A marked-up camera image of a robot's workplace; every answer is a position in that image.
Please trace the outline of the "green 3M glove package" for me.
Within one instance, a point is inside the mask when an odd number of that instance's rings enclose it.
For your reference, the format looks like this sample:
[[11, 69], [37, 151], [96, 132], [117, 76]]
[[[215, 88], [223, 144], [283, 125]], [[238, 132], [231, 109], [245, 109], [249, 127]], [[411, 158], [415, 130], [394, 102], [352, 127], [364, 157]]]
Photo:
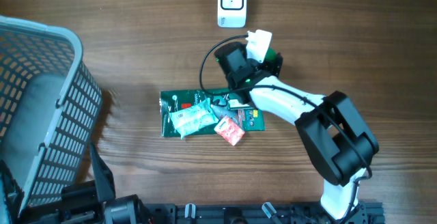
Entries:
[[161, 136], [179, 137], [180, 134], [173, 127], [170, 113], [187, 109], [199, 104], [206, 98], [210, 98], [211, 108], [214, 114], [221, 120], [223, 117], [231, 117], [244, 131], [264, 131], [265, 123], [262, 111], [258, 109], [235, 109], [230, 110], [228, 101], [237, 99], [235, 94], [211, 96], [201, 89], [167, 90], [160, 92], [160, 116]]

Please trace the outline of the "red white snack packet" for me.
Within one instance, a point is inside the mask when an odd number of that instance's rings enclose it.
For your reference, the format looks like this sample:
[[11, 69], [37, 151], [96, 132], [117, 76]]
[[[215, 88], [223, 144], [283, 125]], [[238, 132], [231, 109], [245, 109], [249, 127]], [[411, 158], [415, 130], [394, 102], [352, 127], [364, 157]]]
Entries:
[[245, 134], [245, 131], [228, 116], [218, 122], [214, 131], [232, 146], [235, 146]]

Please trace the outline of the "white wipes packet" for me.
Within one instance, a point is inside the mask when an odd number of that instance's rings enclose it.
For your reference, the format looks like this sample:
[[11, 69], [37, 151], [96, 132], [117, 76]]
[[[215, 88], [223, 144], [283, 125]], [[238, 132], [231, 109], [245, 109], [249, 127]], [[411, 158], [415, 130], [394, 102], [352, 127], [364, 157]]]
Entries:
[[219, 122], [210, 105], [210, 98], [206, 98], [199, 104], [170, 113], [173, 127], [180, 134], [181, 139]]

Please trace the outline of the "green lid jar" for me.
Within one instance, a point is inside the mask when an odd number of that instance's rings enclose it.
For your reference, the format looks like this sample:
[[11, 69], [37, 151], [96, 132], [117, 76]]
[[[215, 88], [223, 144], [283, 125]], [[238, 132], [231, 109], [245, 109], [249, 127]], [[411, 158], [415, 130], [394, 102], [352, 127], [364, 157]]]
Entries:
[[274, 62], [276, 61], [277, 53], [272, 48], [269, 48], [266, 52], [264, 61]]

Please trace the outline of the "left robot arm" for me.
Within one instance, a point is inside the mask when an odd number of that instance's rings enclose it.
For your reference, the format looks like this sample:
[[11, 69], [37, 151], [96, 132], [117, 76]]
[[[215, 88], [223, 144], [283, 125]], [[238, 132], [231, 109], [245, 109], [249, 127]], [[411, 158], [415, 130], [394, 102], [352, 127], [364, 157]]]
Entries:
[[112, 171], [98, 155], [94, 144], [89, 146], [94, 179], [67, 186], [61, 199], [49, 204], [21, 209], [24, 192], [1, 161], [2, 223], [154, 223], [153, 214], [137, 195], [115, 197]]

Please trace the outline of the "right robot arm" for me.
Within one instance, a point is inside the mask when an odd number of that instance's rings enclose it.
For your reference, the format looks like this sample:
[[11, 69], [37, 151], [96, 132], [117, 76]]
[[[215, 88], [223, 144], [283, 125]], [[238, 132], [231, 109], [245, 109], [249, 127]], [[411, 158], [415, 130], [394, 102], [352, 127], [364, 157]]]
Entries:
[[269, 112], [295, 126], [311, 163], [324, 179], [320, 203], [338, 223], [358, 208], [358, 189], [372, 177], [379, 151], [374, 134], [349, 97], [335, 91], [310, 94], [279, 79], [281, 54], [271, 48], [255, 55], [235, 37], [210, 49], [242, 104]]

